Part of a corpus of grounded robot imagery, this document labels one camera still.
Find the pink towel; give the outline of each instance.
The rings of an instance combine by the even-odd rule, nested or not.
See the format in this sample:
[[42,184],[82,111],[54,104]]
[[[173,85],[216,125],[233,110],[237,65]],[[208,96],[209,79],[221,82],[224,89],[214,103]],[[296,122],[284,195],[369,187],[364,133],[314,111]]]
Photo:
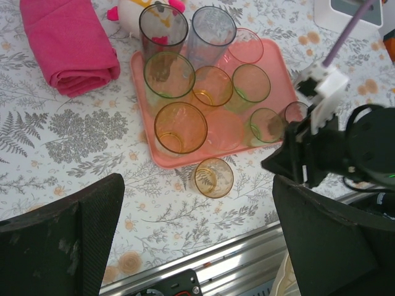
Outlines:
[[61,94],[76,97],[119,77],[91,0],[20,0],[20,11],[45,80]]

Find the table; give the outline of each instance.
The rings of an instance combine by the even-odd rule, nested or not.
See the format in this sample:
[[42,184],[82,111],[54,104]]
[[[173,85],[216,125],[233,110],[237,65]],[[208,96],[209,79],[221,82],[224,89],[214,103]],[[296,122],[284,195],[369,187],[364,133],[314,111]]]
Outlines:
[[[0,220],[121,173],[126,193],[103,281],[108,284],[278,219],[273,176],[260,168],[275,147],[226,157],[235,185],[219,200],[189,189],[193,167],[163,170],[151,162],[128,64],[139,41],[106,20],[116,1],[94,0],[93,5],[117,50],[122,74],[105,88],[72,100],[43,80],[18,0],[0,2]],[[238,26],[275,40],[293,77],[324,57],[338,36],[314,24],[313,0],[211,2],[227,10]],[[188,0],[187,18],[203,5]],[[348,39],[335,64],[351,77],[338,109],[342,126],[358,105],[395,104],[395,69],[378,35]],[[87,137],[88,126],[96,126],[97,133]],[[56,153],[54,143],[63,154]],[[331,198],[347,192],[337,176],[329,176],[316,191]]]

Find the plastic cup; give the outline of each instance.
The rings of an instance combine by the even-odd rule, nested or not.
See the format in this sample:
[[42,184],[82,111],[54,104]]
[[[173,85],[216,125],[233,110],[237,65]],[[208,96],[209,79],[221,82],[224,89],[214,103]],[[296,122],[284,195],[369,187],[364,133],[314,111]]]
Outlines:
[[192,17],[186,56],[195,69],[213,66],[236,36],[236,24],[224,10],[214,6],[198,9]]
[[236,149],[243,141],[243,122],[236,114],[215,110],[206,116],[207,140],[205,149],[213,154]]
[[162,108],[155,117],[157,149],[174,157],[192,153],[207,137],[207,122],[195,106],[174,102]]
[[193,187],[211,199],[226,196],[233,187],[233,180],[232,169],[219,158],[203,160],[192,173]]
[[264,54],[264,45],[259,36],[246,28],[238,28],[236,38],[229,45],[223,59],[228,73],[242,64],[255,64]]
[[146,100],[154,117],[175,100],[187,101],[195,84],[195,72],[186,58],[175,52],[159,52],[144,66]]
[[179,53],[188,35],[188,22],[176,8],[166,4],[147,6],[139,17],[140,41],[147,61],[161,51]]
[[259,147],[279,140],[284,133],[281,117],[271,109],[257,109],[244,124],[244,141],[248,147]]
[[270,94],[269,77],[258,66],[241,65],[235,70],[232,81],[235,89],[225,108],[234,113],[243,113],[264,101]]
[[305,119],[308,109],[309,107],[305,103],[292,102],[279,113],[279,116],[288,125],[292,121],[300,122]]
[[225,105],[232,97],[232,80],[223,70],[206,66],[196,70],[195,75],[192,104],[204,114]]

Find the plastic tray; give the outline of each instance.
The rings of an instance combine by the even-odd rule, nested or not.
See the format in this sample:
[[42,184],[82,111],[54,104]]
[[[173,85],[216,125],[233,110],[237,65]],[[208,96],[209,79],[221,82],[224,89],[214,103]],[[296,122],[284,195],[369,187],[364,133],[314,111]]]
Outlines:
[[[268,77],[270,78],[272,88],[266,100],[258,103],[256,106],[254,106],[254,108],[251,108],[248,112],[241,115],[243,122],[252,114],[253,111],[258,108],[266,107],[278,113],[289,103],[297,101],[297,97],[292,86],[292,82],[289,78],[286,65],[284,63],[283,57],[281,56],[280,48],[274,41],[269,39],[262,39],[262,43],[264,45],[264,54],[262,58],[257,63],[255,63],[255,65],[259,66],[267,73]],[[224,68],[225,64],[226,63],[223,60],[220,60],[217,66],[228,72],[228,74],[231,76],[232,73],[229,73],[229,71]],[[144,128],[147,134],[147,140],[151,150],[152,159],[158,166],[166,169],[178,168],[201,162],[202,160],[210,157],[223,157],[226,155],[256,149],[256,147],[247,147],[244,144],[241,144],[234,150],[226,151],[220,154],[213,154],[209,150],[205,149],[205,145],[203,145],[199,150],[190,154],[186,154],[182,157],[171,157],[157,150],[155,145],[154,118],[152,118],[147,111],[143,76],[143,56],[141,52],[138,51],[132,55],[130,59],[130,68],[140,111],[143,116]]]

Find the cup on table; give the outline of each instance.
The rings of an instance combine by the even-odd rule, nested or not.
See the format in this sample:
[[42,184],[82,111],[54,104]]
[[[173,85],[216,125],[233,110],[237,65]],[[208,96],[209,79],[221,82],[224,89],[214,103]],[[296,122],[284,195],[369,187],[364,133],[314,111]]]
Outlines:
[[264,45],[259,36],[249,29],[238,28],[235,40],[224,55],[222,67],[233,73],[242,64],[257,63],[263,54]]
[[195,69],[217,63],[236,36],[236,24],[224,10],[214,6],[198,9],[192,17],[186,57]]
[[248,147],[259,147],[279,140],[283,133],[281,117],[272,109],[260,108],[244,124],[244,143]]
[[205,115],[225,105],[233,94],[231,78],[223,70],[205,66],[195,71],[192,103]]
[[176,8],[155,3],[147,6],[139,17],[143,57],[147,61],[157,52],[179,53],[188,35],[188,22]]
[[233,73],[232,82],[235,89],[225,108],[233,113],[243,113],[264,101],[270,94],[269,77],[255,65],[239,66]]
[[206,116],[207,140],[205,150],[211,154],[236,149],[244,139],[244,126],[240,117],[227,110],[218,109]]
[[163,107],[155,117],[156,147],[172,157],[192,153],[207,137],[207,122],[202,112],[186,102]]
[[146,101],[151,116],[175,100],[189,100],[195,84],[191,63],[176,52],[158,52],[144,66]]
[[233,172],[229,164],[219,158],[203,160],[192,172],[192,187],[211,199],[226,196],[233,186]]

